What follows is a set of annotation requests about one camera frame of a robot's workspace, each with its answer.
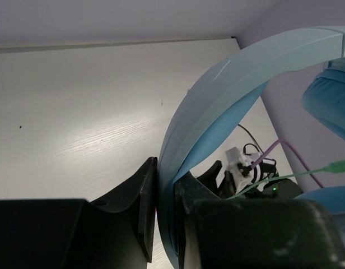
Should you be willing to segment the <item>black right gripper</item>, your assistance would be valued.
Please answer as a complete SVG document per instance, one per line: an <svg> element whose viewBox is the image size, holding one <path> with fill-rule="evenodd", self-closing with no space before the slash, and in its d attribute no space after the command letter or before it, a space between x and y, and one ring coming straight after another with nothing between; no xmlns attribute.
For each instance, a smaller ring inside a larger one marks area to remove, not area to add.
<svg viewBox="0 0 345 269"><path fill-rule="evenodd" d="M197 180L219 198L227 199L236 195L232 185L234 180L227 169L223 174L222 182L217 184L217 176L221 169L222 163L218 160L204 174L197 177ZM242 198L295 198L303 194L302 189L292 179L278 179L278 177L277 171L277 175L272 178L252 184L240 192Z"/></svg>

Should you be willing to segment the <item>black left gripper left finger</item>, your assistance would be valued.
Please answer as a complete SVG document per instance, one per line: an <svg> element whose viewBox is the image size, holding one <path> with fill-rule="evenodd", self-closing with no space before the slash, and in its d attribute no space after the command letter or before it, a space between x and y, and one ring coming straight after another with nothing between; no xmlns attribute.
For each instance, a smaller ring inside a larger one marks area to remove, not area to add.
<svg viewBox="0 0 345 269"><path fill-rule="evenodd" d="M0 268L146 268L157 159L103 196L0 200Z"/></svg>

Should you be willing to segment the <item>light blue headphones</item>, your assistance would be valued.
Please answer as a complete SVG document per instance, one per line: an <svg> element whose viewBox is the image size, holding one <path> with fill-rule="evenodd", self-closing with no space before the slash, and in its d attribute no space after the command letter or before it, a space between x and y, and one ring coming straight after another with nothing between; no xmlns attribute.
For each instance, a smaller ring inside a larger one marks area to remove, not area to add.
<svg viewBox="0 0 345 269"><path fill-rule="evenodd" d="M158 225L174 267L175 182L223 143L271 78L340 58L345 58L345 26L294 29L218 62L188 91L169 124L158 161Z"/></svg>

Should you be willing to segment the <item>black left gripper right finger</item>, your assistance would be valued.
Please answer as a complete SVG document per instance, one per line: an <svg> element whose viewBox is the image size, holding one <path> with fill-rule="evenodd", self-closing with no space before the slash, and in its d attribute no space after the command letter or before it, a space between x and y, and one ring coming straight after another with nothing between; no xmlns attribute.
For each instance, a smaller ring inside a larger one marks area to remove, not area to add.
<svg viewBox="0 0 345 269"><path fill-rule="evenodd" d="M341 232L311 200L222 200L187 174L175 217L179 268L345 268Z"/></svg>

